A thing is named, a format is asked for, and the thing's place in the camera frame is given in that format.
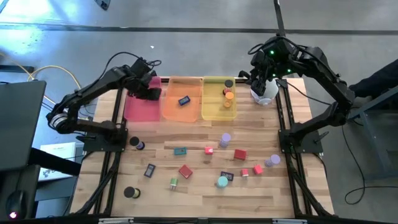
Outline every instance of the wooden table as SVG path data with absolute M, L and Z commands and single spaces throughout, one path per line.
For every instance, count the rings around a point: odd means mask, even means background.
M 288 82 L 305 93 L 301 78 Z M 285 99 L 281 92 L 285 109 Z M 304 122 L 312 117 L 308 100 L 293 88 L 289 88 L 294 118 Z M 95 121 L 110 120 L 116 91 L 102 95 L 96 107 Z M 196 123 L 160 122 L 127 123 L 129 137 L 138 136 L 146 147 L 143 151 L 126 145 L 119 167 L 114 194 L 112 216 L 129 217 L 240 217 L 270 218 L 294 217 L 285 157 L 280 153 L 277 131 L 279 119 L 275 100 L 261 106 L 254 103 L 250 86 L 237 84 L 237 117 L 234 121 L 205 121 Z M 121 118 L 123 106 L 119 112 Z M 223 133 L 230 133 L 232 141 L 227 149 L 218 143 Z M 175 156 L 175 147 L 187 147 L 186 156 Z M 206 156 L 205 146 L 213 146 L 215 152 Z M 233 159 L 235 149 L 248 152 L 245 161 Z M 266 168 L 264 160 L 278 154 L 279 165 Z M 93 153 L 82 164 L 76 186 L 71 212 L 77 211 L 88 200 L 100 179 L 104 153 Z M 312 154 L 303 154 L 307 184 L 319 202 L 333 213 L 328 184 L 321 162 Z M 155 164 L 152 178 L 143 174 L 148 163 Z M 193 174 L 185 179 L 178 173 L 187 164 Z M 261 164 L 264 172 L 254 175 L 252 168 Z M 240 177 L 242 168 L 249 169 L 249 178 Z M 234 174 L 234 180 L 225 189 L 217 189 L 215 182 L 221 171 Z M 170 190 L 170 179 L 178 177 L 176 191 Z M 141 189 L 138 199 L 125 198 L 123 190 L 128 187 Z M 105 208 L 108 188 L 104 191 L 101 212 Z M 298 190 L 300 208 L 305 212 L 302 193 Z

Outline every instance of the red cube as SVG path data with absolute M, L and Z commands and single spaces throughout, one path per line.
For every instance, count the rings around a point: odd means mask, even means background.
M 234 158 L 235 159 L 245 160 L 246 159 L 246 151 L 245 150 L 241 150 L 241 149 L 235 149 Z
M 247 169 L 242 169 L 241 175 L 242 175 L 242 177 L 244 177 L 244 178 L 248 177 L 248 176 L 249 176 L 248 170 L 247 170 Z
M 213 147 L 205 147 L 205 154 L 206 155 L 213 155 Z
M 189 167 L 187 165 L 183 165 L 180 170 L 179 170 L 180 174 L 183 175 L 186 179 L 191 176 L 191 174 L 193 173 L 192 170 L 189 169 Z
M 255 174 L 262 174 L 262 168 L 260 165 L 255 165 L 253 171 Z

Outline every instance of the pink container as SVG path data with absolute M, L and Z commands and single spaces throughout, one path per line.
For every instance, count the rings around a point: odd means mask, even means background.
M 160 77 L 152 77 L 149 88 L 161 88 Z M 124 105 L 124 118 L 133 122 L 159 121 L 160 120 L 160 99 L 140 100 L 135 97 L 126 96 Z

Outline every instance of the purple block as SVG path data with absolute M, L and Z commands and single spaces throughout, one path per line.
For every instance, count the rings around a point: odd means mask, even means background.
M 220 146 L 227 147 L 230 140 L 231 140 L 231 135 L 228 133 L 224 133 L 220 140 Z
M 280 157 L 276 154 L 272 155 L 271 158 L 266 160 L 266 167 L 272 167 L 280 163 Z

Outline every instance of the white cylinder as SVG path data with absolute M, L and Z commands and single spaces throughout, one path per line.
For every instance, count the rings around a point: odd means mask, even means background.
M 251 90 L 251 95 L 258 104 L 267 105 L 275 98 L 278 91 L 276 81 L 273 79 L 271 82 L 266 81 L 266 90 L 262 96 L 258 96 L 253 90 Z

